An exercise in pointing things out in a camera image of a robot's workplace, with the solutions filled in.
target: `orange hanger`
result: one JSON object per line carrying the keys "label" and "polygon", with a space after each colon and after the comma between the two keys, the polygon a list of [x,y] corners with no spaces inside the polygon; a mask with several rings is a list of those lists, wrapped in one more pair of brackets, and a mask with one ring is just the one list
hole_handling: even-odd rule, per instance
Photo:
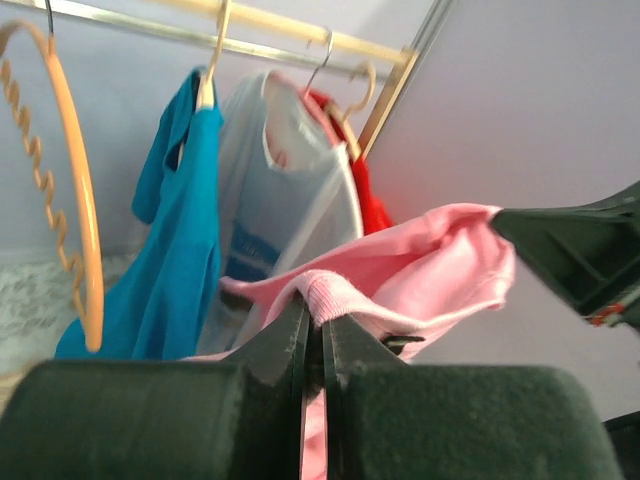
{"label": "orange hanger", "polygon": [[231,18],[231,0],[223,0],[222,6],[218,11],[218,38],[216,40],[216,48],[211,56],[209,62],[209,68],[206,75],[200,77],[200,85],[198,87],[198,96],[196,98],[196,109],[201,108],[213,108],[216,103],[215,93],[213,88],[213,72],[218,63],[218,58],[222,53],[222,47],[224,45],[224,39],[227,36],[227,28],[229,27],[229,20]]}
{"label": "orange hanger", "polygon": [[60,261],[65,271],[71,273],[75,270],[73,280],[73,303],[82,321],[86,337],[87,349],[96,352],[102,343],[102,322],[104,314],[104,285],[102,275],[102,257],[100,255],[100,235],[98,233],[98,221],[93,199],[91,175],[87,163],[87,154],[84,148],[82,132],[78,123],[78,115],[73,104],[73,98],[69,91],[69,85],[56,55],[55,39],[53,37],[53,15],[49,0],[45,1],[49,15],[49,37],[46,38],[38,28],[23,20],[12,20],[0,27],[0,59],[3,58],[7,44],[14,33],[26,31],[34,41],[44,65],[49,74],[49,80],[58,104],[60,120],[64,129],[73,183],[78,202],[78,216],[80,220],[80,234],[82,236],[82,250],[86,262],[87,284],[87,308],[82,303],[79,288],[85,274],[80,253],[74,253],[67,257],[64,251],[64,240],[67,235],[67,218],[62,210],[53,212],[51,203],[55,192],[53,173],[48,171],[44,175],[40,171],[42,159],[42,145],[40,138],[29,136],[31,127],[31,112],[20,107],[20,86],[15,80],[11,80],[11,65],[8,60],[3,60],[0,67],[0,81],[4,88],[4,94],[11,106],[13,119],[22,132],[22,142],[27,155],[33,159],[33,176],[37,187],[46,193],[45,212],[49,227],[58,231],[57,250]]}
{"label": "orange hanger", "polygon": [[349,80],[353,80],[359,73],[366,73],[369,78],[369,85],[367,86],[367,93],[365,97],[359,102],[349,105],[344,113],[340,111],[334,102],[329,102],[324,109],[325,113],[340,125],[347,141],[349,156],[353,162],[357,161],[361,157],[362,148],[360,148],[360,144],[358,143],[358,137],[356,137],[351,125],[349,125],[349,116],[352,113],[363,110],[367,106],[371,101],[371,97],[373,97],[373,92],[376,88],[376,69],[373,66],[373,63],[369,60],[360,63],[349,76]]}

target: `garment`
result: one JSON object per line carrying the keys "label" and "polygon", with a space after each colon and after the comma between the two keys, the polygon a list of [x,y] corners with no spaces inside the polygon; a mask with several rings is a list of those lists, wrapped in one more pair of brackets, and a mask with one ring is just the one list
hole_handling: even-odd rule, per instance
{"label": "garment", "polygon": [[[331,98],[322,92],[317,90],[311,90],[309,97],[313,99],[317,105],[324,110]],[[338,135],[338,138],[342,141],[346,141],[346,136],[342,131],[340,124],[331,118],[331,126]],[[369,180],[369,169],[367,167],[367,161],[364,154],[360,158],[352,158],[350,167],[351,174],[356,184],[358,191],[358,200],[360,203],[360,211],[362,213],[362,224],[364,234],[369,235],[371,233],[379,232],[385,228],[393,226],[393,221],[387,212],[386,207],[382,201],[376,197],[371,191],[371,182]]]}
{"label": "garment", "polygon": [[[298,291],[317,324],[349,313],[378,339],[417,337],[399,355],[410,361],[463,318],[504,304],[515,253],[489,225],[499,210],[447,205],[338,247],[285,275],[255,283],[223,278],[221,286],[262,305],[263,328]],[[326,478],[324,415],[321,393],[306,412],[304,480]]]}
{"label": "garment", "polygon": [[[224,275],[263,280],[363,234],[344,144],[332,147],[278,74],[243,79],[222,105],[220,246]],[[227,350],[258,328],[255,312],[216,297],[198,346]]]}
{"label": "garment", "polygon": [[56,357],[170,360],[195,354],[220,272],[216,187],[223,124],[217,106],[194,111],[198,83],[194,70],[160,119],[132,202],[151,230],[105,297],[102,349],[86,351],[76,320]]}

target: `red cloth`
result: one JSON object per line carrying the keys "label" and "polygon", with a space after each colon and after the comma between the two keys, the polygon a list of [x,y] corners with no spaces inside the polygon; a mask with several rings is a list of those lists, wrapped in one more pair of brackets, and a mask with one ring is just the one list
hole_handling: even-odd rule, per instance
{"label": "red cloth", "polygon": [[[311,90],[309,96],[324,110],[325,106],[331,101],[331,98],[322,92]],[[333,118],[331,126],[343,142],[346,141],[344,132],[340,124]],[[351,174],[358,191],[358,201],[360,202],[360,211],[362,212],[362,226],[364,234],[379,232],[389,227],[393,227],[391,217],[387,213],[387,209],[382,201],[376,197],[371,191],[371,183],[369,181],[369,168],[367,167],[364,154],[360,158],[351,159]]]}

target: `dark blue cloth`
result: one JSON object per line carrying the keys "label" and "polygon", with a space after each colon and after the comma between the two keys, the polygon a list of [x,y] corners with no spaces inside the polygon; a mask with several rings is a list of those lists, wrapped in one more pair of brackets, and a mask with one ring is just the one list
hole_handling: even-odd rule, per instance
{"label": "dark blue cloth", "polygon": [[198,82],[194,70],[167,106],[138,180],[132,210],[151,224],[151,231],[105,297],[101,350],[87,352],[76,319],[58,343],[57,358],[172,360],[195,354],[220,276],[218,137],[223,124],[217,106],[194,111]]}

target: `white wall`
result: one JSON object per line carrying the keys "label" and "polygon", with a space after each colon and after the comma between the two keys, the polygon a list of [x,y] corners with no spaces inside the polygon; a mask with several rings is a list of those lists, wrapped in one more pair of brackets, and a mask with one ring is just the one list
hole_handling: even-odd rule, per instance
{"label": "white wall", "polygon": [[[216,31],[211,19],[143,0],[86,3],[202,32]],[[403,8],[397,8],[393,0],[247,0],[244,3],[401,48],[413,40],[431,0],[403,0]],[[43,12],[0,4],[0,22],[15,17],[26,17],[46,29]],[[85,136],[103,251],[130,248],[143,238],[141,226],[130,213],[130,202],[159,116],[189,70],[208,63],[211,51],[65,18],[55,19],[55,29],[58,54]],[[298,52],[306,49],[303,42],[234,24],[228,36]],[[312,47],[309,52],[323,58],[325,49]],[[7,57],[12,60],[14,78],[22,87],[24,103],[33,107],[33,132],[39,133],[43,141],[43,167],[52,169],[56,175],[58,193],[54,205],[69,213],[68,242],[79,246],[68,156],[42,61],[26,35],[11,40]],[[349,57],[336,55],[335,58]],[[270,66],[273,65],[258,59],[223,54],[216,70],[220,95],[228,93],[241,76]],[[278,68],[301,85],[311,73],[304,69]],[[330,92],[343,105],[362,98],[365,91],[362,83],[350,85],[346,77],[322,73],[314,85]],[[364,119],[366,113],[359,118],[354,116],[354,127],[361,126]],[[0,100],[0,146],[4,161],[4,172],[0,175],[0,225],[3,225],[0,263],[53,259],[55,237],[46,225],[43,198],[33,186],[31,168],[4,100]]]}
{"label": "white wall", "polygon": [[[580,205],[640,180],[639,23],[634,0],[456,2],[370,158],[391,213]],[[603,418],[640,409],[639,339],[587,326],[523,266],[503,311],[422,360],[561,366]]]}

